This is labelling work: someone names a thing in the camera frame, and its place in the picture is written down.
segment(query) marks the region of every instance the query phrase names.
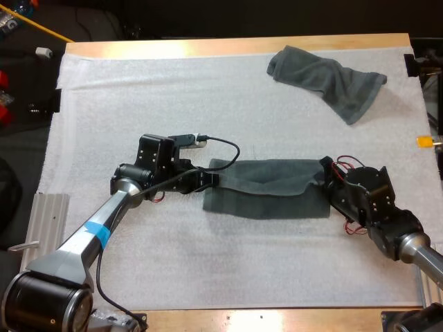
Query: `red object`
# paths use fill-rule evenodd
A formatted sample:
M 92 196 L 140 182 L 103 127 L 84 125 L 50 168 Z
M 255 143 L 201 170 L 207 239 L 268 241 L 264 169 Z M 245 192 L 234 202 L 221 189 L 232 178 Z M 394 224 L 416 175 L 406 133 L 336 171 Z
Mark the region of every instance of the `red object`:
M 6 126 L 12 122 L 12 114 L 4 106 L 0 105 L 0 124 Z
M 9 86 L 8 76 L 4 71 L 0 71 L 0 88 L 7 89 Z

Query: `metal bracket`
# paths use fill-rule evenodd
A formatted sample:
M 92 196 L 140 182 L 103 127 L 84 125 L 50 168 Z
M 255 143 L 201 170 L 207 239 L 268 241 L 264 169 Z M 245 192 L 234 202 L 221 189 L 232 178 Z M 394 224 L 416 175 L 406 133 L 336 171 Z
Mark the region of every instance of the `metal bracket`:
M 24 244 L 9 248 L 12 252 L 22 252 L 20 271 L 32 260 L 57 249 L 63 238 L 68 194 L 35 194 L 30 211 L 28 232 Z

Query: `dark gray cloth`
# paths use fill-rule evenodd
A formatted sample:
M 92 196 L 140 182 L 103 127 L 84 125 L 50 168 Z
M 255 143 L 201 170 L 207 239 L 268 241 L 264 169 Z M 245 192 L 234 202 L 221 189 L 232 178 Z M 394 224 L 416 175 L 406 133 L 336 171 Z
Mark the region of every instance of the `dark gray cloth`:
M 226 163 L 212 159 L 209 167 Z M 205 191 L 205 211 L 251 219 L 329 216 L 318 160 L 241 160 L 219 175 L 219 186 Z
M 267 73 L 275 81 L 323 93 L 322 99 L 349 125 L 355 123 L 374 102 L 388 78 L 362 73 L 286 46 L 269 62 Z

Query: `table surface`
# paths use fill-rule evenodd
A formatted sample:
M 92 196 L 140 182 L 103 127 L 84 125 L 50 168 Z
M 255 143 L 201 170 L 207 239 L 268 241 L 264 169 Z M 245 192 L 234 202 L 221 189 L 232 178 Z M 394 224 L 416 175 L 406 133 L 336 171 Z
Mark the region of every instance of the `table surface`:
M 406 33 L 241 39 L 106 41 L 71 43 L 66 53 L 105 59 L 170 59 L 275 53 L 291 45 L 305 50 L 410 46 Z M 267 308 L 239 310 L 144 311 L 150 332 L 173 331 L 381 331 L 382 311 L 412 308 Z

